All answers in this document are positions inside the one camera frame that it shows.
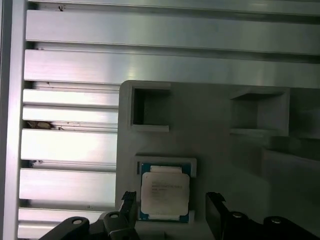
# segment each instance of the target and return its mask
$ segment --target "black mechanical arm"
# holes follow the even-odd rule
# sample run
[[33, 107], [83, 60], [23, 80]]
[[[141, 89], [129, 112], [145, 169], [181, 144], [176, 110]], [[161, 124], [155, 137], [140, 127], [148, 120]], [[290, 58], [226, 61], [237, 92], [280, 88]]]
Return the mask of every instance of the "black mechanical arm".
[[[122, 200], [119, 211], [103, 213], [92, 224], [85, 217], [70, 217], [40, 240], [140, 240], [135, 230], [136, 192], [127, 191]], [[220, 193], [205, 195], [205, 218], [216, 240], [319, 240], [286, 218], [270, 216], [260, 224], [242, 212], [229, 211], [224, 202]]]

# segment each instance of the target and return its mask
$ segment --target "screw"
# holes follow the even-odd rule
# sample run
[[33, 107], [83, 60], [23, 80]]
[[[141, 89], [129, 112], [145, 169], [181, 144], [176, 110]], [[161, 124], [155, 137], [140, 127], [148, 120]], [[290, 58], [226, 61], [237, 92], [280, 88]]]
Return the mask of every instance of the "screw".
[[281, 220], [278, 219], [278, 218], [272, 218], [272, 219], [271, 219], [271, 222], [273, 222], [274, 224], [280, 224], [280, 223], [281, 223]]
[[242, 214], [240, 212], [234, 212], [232, 216], [234, 216], [237, 219], [242, 218]]
[[112, 219], [116, 219], [118, 217], [118, 214], [112, 214], [111, 216], [110, 216], [110, 218], [112, 218]]
[[77, 220], [74, 220], [72, 223], [73, 224], [80, 224], [80, 223], [82, 223], [82, 220], [81, 219], [77, 219]]

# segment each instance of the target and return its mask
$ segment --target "metal slat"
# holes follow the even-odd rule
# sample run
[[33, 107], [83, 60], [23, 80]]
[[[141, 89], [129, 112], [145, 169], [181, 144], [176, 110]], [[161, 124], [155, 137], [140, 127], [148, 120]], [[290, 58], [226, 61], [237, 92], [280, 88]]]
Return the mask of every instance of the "metal slat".
[[23, 107], [23, 120], [48, 122], [102, 123], [115, 125], [118, 122], [117, 109], [32, 106]]
[[115, 173], [20, 170], [20, 199], [69, 201], [113, 208], [115, 188]]
[[84, 217], [94, 223], [103, 212], [45, 208], [19, 208], [18, 238], [39, 239], [60, 222], [71, 217]]
[[19, 239], [39, 239], [57, 225], [57, 222], [39, 222], [35, 225], [33, 222], [22, 221], [18, 224], [17, 235]]
[[119, 94], [24, 89], [23, 103], [25, 105], [117, 109]]
[[221, 11], [320, 15], [317, 2], [290, 2], [285, 0], [29, 0], [30, 2], [135, 6], [156, 8], [206, 9]]
[[150, 13], [28, 10], [26, 22], [26, 39], [34, 42], [320, 54], [319, 37], [320, 29], [312, 24]]
[[74, 216], [89, 219], [90, 223], [98, 220], [102, 211], [75, 211], [65, 209], [19, 208], [19, 221], [60, 223]]
[[24, 66], [26, 80], [104, 84], [146, 80], [319, 88], [319, 76], [318, 64], [74, 51], [26, 50]]
[[116, 156], [115, 133], [22, 130], [23, 160], [116, 165]]

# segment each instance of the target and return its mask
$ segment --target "gray panel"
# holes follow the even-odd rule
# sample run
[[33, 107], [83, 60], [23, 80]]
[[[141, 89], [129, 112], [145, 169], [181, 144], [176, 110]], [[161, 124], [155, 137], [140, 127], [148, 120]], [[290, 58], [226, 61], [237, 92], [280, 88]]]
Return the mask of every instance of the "gray panel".
[[28, 41], [319, 54], [313, 24], [129, 12], [27, 11]]
[[32, 106], [23, 107], [23, 120], [117, 124], [118, 110], [103, 108]]
[[10, 84], [3, 215], [3, 239], [5, 240], [15, 240], [17, 238], [18, 229], [22, 88], [26, 36], [25, 24], [26, 1], [12, 0]]
[[118, 93], [91, 93], [49, 90], [23, 90], [25, 105], [118, 108]]
[[32, 81], [121, 84], [126, 80], [319, 88], [317, 64], [102, 52], [25, 52]]
[[263, 13], [320, 15], [317, 2], [290, 2], [285, 0], [29, 0], [44, 3], [80, 3], [115, 6], [207, 9], [222, 11], [245, 11]]
[[21, 159], [115, 165], [117, 134], [54, 130], [22, 131]]
[[70, 201], [113, 207], [116, 174], [21, 169], [21, 199], [39, 201]]

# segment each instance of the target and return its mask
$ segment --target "rectangular cutout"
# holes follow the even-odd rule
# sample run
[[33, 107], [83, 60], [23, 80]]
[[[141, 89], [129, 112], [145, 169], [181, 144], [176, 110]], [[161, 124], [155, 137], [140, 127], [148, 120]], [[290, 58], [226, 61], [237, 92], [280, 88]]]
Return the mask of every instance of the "rectangular cutout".
[[289, 90], [276, 87], [254, 87], [239, 91], [231, 98], [230, 133], [287, 136], [289, 97]]
[[168, 132], [170, 91], [146, 87], [132, 88], [131, 128], [135, 131]]

